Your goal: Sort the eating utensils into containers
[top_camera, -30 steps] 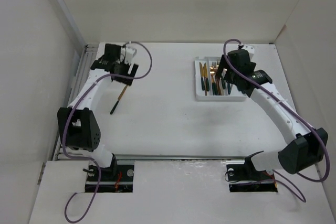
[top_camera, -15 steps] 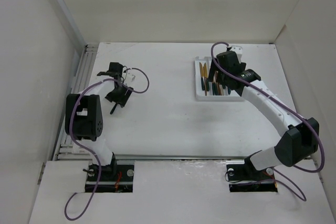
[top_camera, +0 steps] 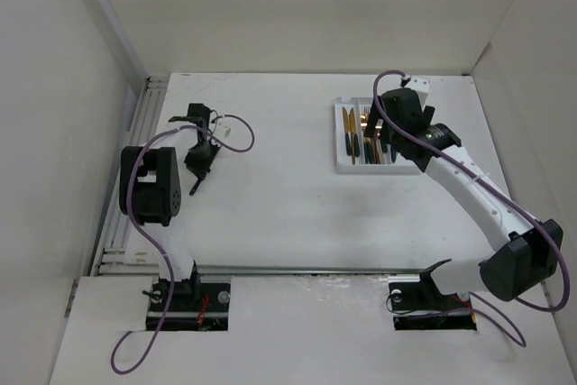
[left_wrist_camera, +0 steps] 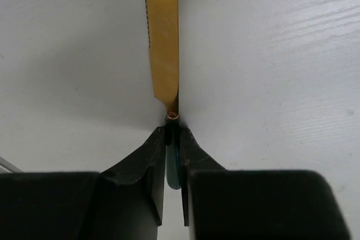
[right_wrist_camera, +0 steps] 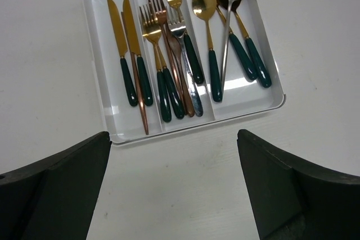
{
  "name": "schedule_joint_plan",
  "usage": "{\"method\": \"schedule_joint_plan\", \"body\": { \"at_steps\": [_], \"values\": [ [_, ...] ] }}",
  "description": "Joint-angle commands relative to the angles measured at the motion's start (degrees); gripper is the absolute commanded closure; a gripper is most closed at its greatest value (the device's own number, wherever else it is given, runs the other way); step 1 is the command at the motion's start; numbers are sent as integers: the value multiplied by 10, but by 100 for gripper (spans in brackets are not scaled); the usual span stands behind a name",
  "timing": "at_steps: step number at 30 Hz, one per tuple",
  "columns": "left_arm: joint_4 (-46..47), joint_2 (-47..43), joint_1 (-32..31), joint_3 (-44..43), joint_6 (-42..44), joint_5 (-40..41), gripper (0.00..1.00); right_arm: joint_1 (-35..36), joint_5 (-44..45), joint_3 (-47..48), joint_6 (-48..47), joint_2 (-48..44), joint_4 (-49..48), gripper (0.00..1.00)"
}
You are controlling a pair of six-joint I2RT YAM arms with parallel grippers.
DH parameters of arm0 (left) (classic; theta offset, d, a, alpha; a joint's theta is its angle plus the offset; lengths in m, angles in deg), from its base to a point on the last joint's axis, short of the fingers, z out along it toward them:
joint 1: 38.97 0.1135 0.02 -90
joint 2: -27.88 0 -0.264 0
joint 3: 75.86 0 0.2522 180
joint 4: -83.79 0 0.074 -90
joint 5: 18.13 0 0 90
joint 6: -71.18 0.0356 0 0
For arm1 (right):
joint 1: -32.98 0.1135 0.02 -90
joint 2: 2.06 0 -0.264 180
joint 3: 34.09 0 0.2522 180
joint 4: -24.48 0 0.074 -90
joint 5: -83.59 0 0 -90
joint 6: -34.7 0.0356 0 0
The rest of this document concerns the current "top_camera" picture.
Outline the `copper fork all metal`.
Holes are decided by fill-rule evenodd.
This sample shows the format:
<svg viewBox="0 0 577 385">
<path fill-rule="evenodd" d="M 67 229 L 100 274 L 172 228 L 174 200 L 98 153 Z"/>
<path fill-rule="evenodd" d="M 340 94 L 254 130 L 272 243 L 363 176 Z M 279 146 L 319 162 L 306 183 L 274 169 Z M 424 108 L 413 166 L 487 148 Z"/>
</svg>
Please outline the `copper fork all metal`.
<svg viewBox="0 0 577 385">
<path fill-rule="evenodd" d="M 379 144 L 379 140 L 378 140 L 376 135 L 373 135 L 370 138 L 370 143 L 371 143 L 374 163 L 375 164 L 381 164 L 382 161 L 381 161 L 381 155 L 380 155 L 380 144 Z"/>
</svg>

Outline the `gold knife green handle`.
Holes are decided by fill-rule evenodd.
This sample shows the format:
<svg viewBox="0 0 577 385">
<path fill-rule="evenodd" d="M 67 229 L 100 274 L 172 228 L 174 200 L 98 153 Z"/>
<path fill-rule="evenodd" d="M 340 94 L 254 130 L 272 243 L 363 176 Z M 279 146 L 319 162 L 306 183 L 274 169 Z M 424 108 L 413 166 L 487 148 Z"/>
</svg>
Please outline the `gold knife green handle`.
<svg viewBox="0 0 577 385">
<path fill-rule="evenodd" d="M 349 114 L 346 110 L 345 106 L 342 106 L 342 116 L 343 116 L 343 130 L 344 130 L 344 141 L 345 141 L 345 150 L 348 156 L 353 156 L 353 148 L 351 144 L 351 137 L 350 137 L 350 121 L 349 121 Z"/>
</svg>

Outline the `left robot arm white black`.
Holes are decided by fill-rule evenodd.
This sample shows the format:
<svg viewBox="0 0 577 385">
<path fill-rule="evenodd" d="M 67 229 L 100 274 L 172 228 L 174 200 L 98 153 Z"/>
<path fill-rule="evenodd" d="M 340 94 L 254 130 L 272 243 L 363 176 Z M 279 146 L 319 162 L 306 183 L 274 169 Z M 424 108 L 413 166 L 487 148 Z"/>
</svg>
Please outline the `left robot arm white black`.
<svg viewBox="0 0 577 385">
<path fill-rule="evenodd" d="M 181 309 L 201 301 L 197 265 L 177 231 L 176 217 L 210 172 L 220 146 L 207 137 L 213 110 L 191 103 L 170 128 L 121 152 L 119 207 L 159 255 L 157 298 L 169 294 Z"/>
</svg>

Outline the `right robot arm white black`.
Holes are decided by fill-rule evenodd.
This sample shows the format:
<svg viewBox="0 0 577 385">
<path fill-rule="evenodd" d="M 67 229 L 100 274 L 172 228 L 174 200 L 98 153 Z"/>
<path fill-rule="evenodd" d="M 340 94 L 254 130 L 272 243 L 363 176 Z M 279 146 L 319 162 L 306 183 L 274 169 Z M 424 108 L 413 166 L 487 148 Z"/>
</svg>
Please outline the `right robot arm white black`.
<svg viewBox="0 0 577 385">
<path fill-rule="evenodd" d="M 375 94 L 367 135 L 382 126 L 380 142 L 413 162 L 441 186 L 479 227 L 491 253 L 481 258 L 445 257 L 422 272 L 419 300 L 439 307 L 450 294 L 488 291 L 502 301 L 518 300 L 557 271 L 563 230 L 519 207 L 482 171 L 447 125 L 435 124 L 432 106 L 422 106 L 416 90 L 400 87 Z"/>
</svg>

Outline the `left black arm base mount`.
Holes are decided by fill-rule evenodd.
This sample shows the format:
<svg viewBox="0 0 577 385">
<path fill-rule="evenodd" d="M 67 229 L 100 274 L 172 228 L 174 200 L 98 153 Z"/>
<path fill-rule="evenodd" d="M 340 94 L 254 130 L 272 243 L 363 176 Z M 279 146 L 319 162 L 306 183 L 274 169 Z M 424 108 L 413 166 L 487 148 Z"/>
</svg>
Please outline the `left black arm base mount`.
<svg viewBox="0 0 577 385">
<path fill-rule="evenodd" d="M 145 329 L 154 331 L 162 317 L 169 294 L 169 282 L 158 280 L 142 294 L 149 298 Z M 175 283 L 161 331 L 220 332 L 228 330 L 231 284 L 203 282 L 199 275 Z"/>
</svg>

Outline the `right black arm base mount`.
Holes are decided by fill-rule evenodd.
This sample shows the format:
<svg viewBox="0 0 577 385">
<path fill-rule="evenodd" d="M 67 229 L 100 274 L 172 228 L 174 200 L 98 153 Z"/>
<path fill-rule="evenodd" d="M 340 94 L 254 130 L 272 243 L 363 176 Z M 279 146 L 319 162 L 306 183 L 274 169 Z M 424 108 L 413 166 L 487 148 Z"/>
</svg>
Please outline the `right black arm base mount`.
<svg viewBox="0 0 577 385">
<path fill-rule="evenodd" d="M 439 261 L 417 275 L 389 279 L 386 308 L 396 331 L 477 330 L 470 300 L 456 293 L 444 295 L 433 282 L 432 272 L 447 262 Z"/>
</svg>

